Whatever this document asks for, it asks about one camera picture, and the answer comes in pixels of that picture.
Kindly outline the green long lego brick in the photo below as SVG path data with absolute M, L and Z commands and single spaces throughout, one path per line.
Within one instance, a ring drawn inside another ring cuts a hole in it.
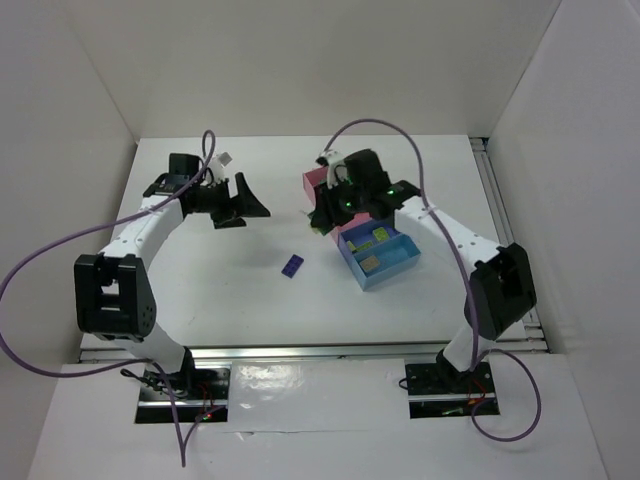
M 308 214 L 310 228 L 323 236 L 327 235 L 334 228 L 329 219 L 322 213 L 313 211 Z

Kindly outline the lime green lego brick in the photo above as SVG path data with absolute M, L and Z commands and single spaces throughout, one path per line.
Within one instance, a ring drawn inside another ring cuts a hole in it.
M 379 243 L 385 242 L 390 239 L 387 230 L 384 227 L 376 228 L 372 231 L 372 235 Z
M 374 246 L 374 243 L 372 241 L 367 241 L 360 245 L 355 245 L 352 241 L 348 241 L 346 245 L 350 252 L 357 253 L 372 248 Z

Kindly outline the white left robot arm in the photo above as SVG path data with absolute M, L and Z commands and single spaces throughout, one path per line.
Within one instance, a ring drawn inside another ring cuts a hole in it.
M 74 264 L 77 323 L 81 332 L 111 341 L 137 359 L 151 360 L 168 374 L 191 367 L 188 348 L 157 322 L 158 307 L 148 269 L 170 234 L 190 214 L 208 214 L 215 227 L 243 226 L 240 198 L 229 194 L 224 168 L 231 156 L 213 156 L 205 170 L 190 154 L 172 153 L 169 171 L 142 194 L 134 219 L 97 254 Z

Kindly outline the beige lego brick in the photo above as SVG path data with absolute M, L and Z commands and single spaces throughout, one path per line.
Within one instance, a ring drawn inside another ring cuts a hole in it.
M 380 266 L 380 261 L 374 255 L 371 255 L 359 262 L 361 269 L 364 272 L 371 272 Z

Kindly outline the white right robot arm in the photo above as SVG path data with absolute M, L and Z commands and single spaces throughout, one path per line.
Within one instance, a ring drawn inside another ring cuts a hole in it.
M 519 244 L 483 238 L 440 212 L 423 183 L 392 182 L 371 149 L 342 155 L 327 148 L 316 162 L 325 177 L 313 188 L 312 229 L 327 234 L 359 214 L 390 220 L 461 274 L 466 324 L 439 354 L 447 373 L 474 370 L 502 334 L 535 307 L 529 258 Z

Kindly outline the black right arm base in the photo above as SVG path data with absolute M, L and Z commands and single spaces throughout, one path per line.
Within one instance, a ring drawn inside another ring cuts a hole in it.
M 481 362 L 474 370 L 459 372 L 439 352 L 431 362 L 405 365 L 405 376 L 398 386 L 411 396 L 479 394 L 495 392 L 491 368 Z

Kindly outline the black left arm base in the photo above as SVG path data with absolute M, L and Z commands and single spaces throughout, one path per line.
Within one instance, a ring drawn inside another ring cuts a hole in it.
M 135 374 L 123 368 L 120 374 L 141 384 L 139 401 L 143 404 L 158 406 L 167 403 L 170 387 L 178 406 L 195 406 L 204 409 L 223 405 L 228 400 L 231 370 L 229 368 L 196 368 L 188 379 L 178 378 L 177 374 L 168 376 L 167 384 L 155 370 L 144 370 Z

